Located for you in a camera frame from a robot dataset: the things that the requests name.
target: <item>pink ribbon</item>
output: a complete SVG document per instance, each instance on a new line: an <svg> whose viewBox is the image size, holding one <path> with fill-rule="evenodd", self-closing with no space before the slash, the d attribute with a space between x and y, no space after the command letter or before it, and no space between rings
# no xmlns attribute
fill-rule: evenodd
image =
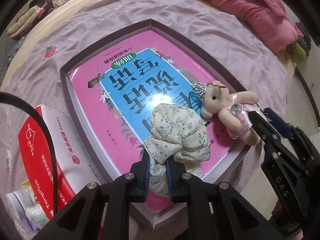
<svg viewBox="0 0 320 240"><path fill-rule="evenodd" d="M235 103L236 98L237 98L237 93L232 95L232 104L236 104ZM241 122L241 128L237 131L227 128L228 134L232 139L235 139L235 140L238 139L239 137L244 136L252 126L252 122L249 119L248 112L256 111L258 114L260 113L260 108L257 105L254 105L254 104L239 104L239 105L242 106L242 112L239 114L234 114L233 112L231 112L231 106L227 107L227 109L230 109L230 112L236 118L238 118L238 120Z"/></svg>

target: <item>plush toy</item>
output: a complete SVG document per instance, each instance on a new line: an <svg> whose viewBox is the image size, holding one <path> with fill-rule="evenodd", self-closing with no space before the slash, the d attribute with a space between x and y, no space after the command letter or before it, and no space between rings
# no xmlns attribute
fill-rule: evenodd
<svg viewBox="0 0 320 240"><path fill-rule="evenodd" d="M233 139L240 138L248 145L256 145L260 137L251 128L252 123L247 111L257 111L259 96L250 91L229 94L229 89L220 81L211 83L194 83L193 92L198 94L203 105L201 115L210 119L218 114L220 121L227 127L229 135Z"/></svg>

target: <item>tiara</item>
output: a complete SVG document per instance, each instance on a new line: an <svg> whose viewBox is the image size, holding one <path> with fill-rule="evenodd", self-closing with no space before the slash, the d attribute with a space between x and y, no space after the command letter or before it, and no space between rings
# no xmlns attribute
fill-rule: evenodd
<svg viewBox="0 0 320 240"><path fill-rule="evenodd" d="M209 84L207 83L201 82L196 82L191 85L192 91L199 96L201 101L204 100L204 93L207 90L208 85Z"/></svg>

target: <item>strawberry print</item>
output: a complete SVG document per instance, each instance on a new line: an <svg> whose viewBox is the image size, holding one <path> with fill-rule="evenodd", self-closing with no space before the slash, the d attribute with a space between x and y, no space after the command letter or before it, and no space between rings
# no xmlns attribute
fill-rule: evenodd
<svg viewBox="0 0 320 240"><path fill-rule="evenodd" d="M53 56L53 54L55 54L57 48L58 48L57 45L48 46L46 51L45 51L44 57L45 58L49 58L49 57Z"/></svg>

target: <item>pink blanket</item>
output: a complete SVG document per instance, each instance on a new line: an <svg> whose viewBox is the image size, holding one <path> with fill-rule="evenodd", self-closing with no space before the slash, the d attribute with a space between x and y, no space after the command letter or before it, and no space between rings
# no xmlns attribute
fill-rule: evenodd
<svg viewBox="0 0 320 240"><path fill-rule="evenodd" d="M285 50L298 39L300 30L286 17L281 0L206 0L239 20L249 23L272 52Z"/></svg>

